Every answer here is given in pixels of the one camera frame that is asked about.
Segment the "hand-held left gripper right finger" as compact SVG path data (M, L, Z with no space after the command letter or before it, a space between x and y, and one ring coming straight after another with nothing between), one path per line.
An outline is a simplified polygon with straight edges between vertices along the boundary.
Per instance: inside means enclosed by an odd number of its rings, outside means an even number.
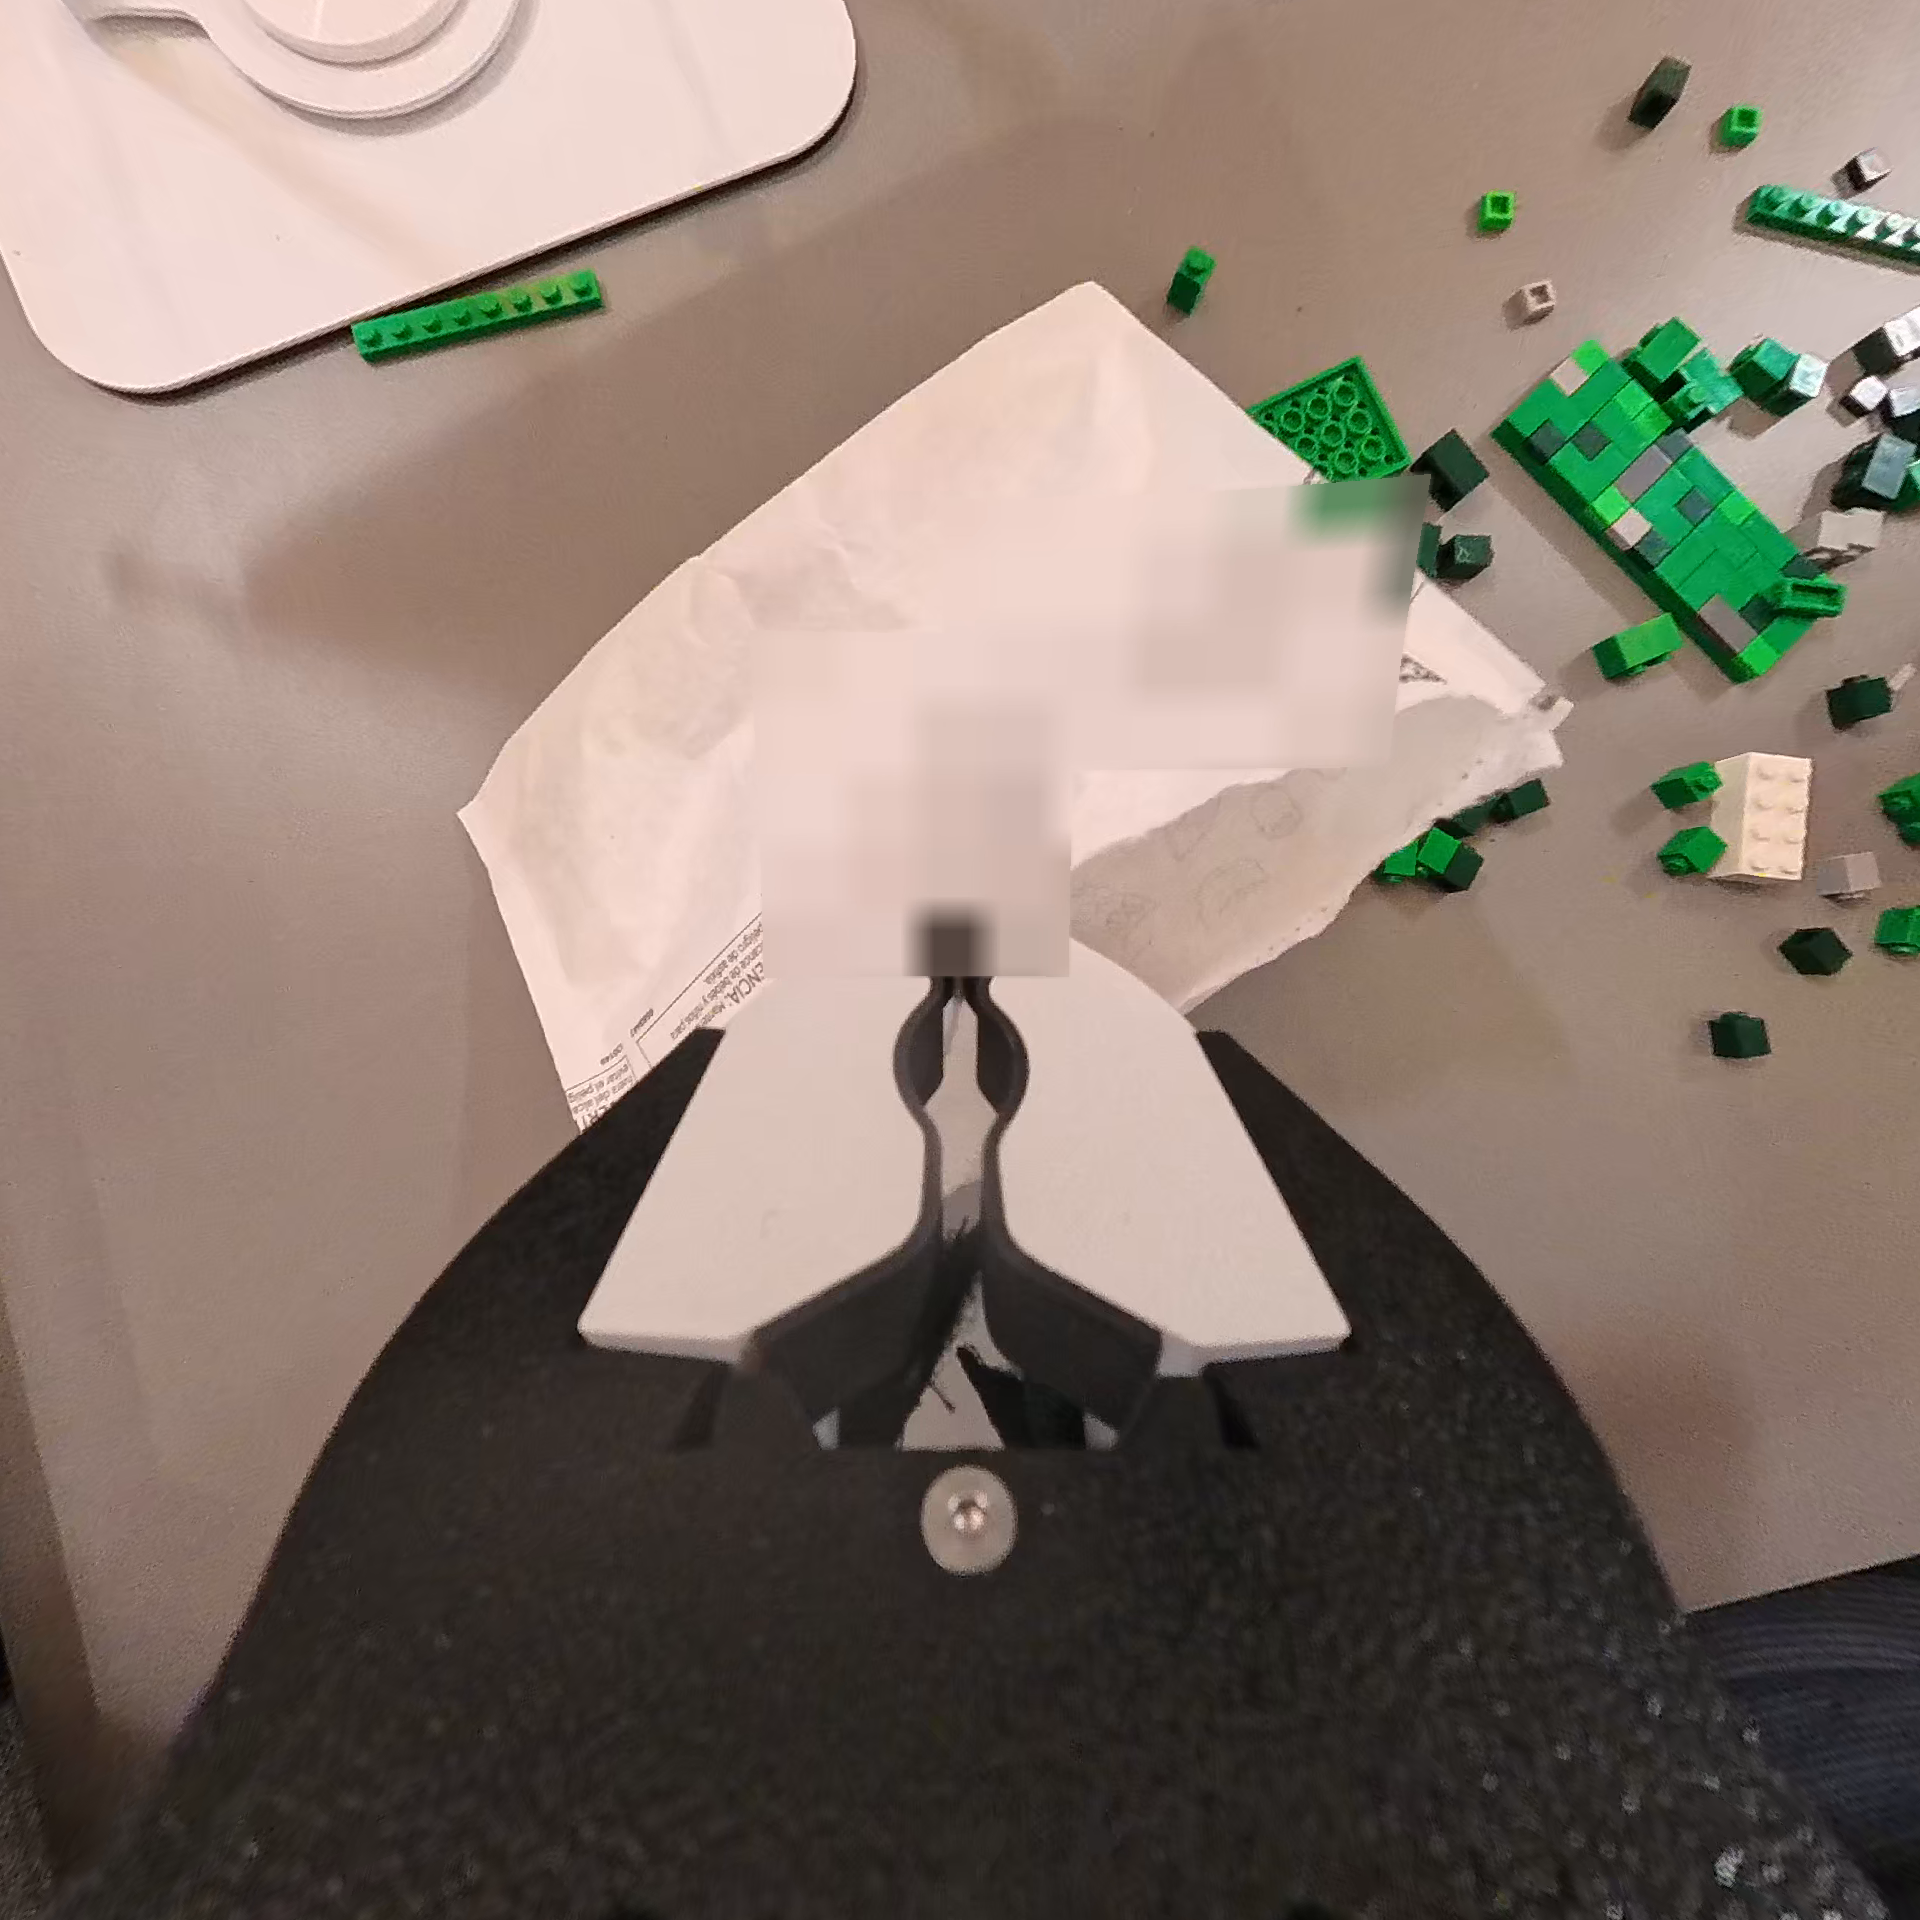
M960 1337L993 1446L1084 1450L1155 1390L1350 1335L1196 1030L1126 973L971 978L993 1110Z

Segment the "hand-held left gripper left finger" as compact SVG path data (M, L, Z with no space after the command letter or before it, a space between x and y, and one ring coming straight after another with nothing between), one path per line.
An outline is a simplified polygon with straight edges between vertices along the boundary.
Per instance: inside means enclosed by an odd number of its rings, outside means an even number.
M904 1450L962 1309L928 1112L947 978L798 978L722 1034L582 1309L604 1354L785 1389L841 1450Z

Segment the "white paper bag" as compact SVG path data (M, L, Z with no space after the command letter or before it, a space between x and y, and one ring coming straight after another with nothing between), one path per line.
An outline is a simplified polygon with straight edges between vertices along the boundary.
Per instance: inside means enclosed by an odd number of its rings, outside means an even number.
M920 624L973 510L1302 483L1307 466L1084 281L985 337L664 578L501 749L460 818L578 1129L762 984L753 626ZM1188 1013L1318 936L1400 845L1564 755L1571 704L1438 585L1394 746L1357 773L1084 776L1073 937Z

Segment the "white toy brick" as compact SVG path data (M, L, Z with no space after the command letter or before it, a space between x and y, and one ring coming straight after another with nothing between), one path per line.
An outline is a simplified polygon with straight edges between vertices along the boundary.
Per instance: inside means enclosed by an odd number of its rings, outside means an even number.
M1723 841L1712 880L1801 880L1808 851L1812 759L1742 752L1717 759L1710 830Z

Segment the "green square toy plate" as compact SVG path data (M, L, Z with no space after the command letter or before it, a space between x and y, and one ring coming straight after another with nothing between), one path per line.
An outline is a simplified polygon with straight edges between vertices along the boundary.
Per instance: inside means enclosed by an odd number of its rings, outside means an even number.
M1349 357L1245 410L1325 483L1385 478L1411 465L1403 434L1361 357Z

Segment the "dark blue cloth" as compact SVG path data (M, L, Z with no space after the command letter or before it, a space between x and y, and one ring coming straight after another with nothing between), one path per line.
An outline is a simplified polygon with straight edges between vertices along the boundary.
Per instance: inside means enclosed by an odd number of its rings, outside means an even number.
M1888 1909L1917 1899L1917 1559L1693 1611L1771 1762Z

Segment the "green mosaic brick assembly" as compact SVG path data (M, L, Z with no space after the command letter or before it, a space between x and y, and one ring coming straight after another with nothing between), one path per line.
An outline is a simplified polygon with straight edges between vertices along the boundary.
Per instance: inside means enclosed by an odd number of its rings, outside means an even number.
M1774 617L1787 533L1625 369L1579 343L1492 427L1496 445L1734 685L1764 678L1814 624Z

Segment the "long green toy plate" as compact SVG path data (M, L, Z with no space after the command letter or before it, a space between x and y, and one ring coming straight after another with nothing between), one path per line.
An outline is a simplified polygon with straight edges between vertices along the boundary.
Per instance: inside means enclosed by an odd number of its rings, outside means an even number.
M605 290L594 272L565 272L358 320L352 326L352 346L364 363L381 366L594 314L604 303Z
M1817 194L1787 183L1757 186L1747 224L1854 256L1917 265L1917 216L1859 199Z

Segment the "pile of mixed toy bricks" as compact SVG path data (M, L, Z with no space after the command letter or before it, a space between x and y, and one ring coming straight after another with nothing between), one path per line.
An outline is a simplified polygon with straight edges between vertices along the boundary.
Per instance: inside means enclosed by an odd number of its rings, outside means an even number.
M1888 512L1915 512L1915 310L1874 327L1851 351L1856 381L1841 410L1873 425L1830 495L1830 507L1790 535L1790 573L1820 574L1860 561L1882 543ZM1651 327L1622 357L1628 373L1682 427L1734 400L1785 419L1822 400L1830 363L1763 337L1722 362L1682 320Z

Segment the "white plastic tray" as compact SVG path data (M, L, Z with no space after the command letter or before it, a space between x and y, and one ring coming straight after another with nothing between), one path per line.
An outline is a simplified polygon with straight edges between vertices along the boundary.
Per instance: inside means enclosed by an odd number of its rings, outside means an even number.
M174 394L813 149L840 2L5 5L5 271Z

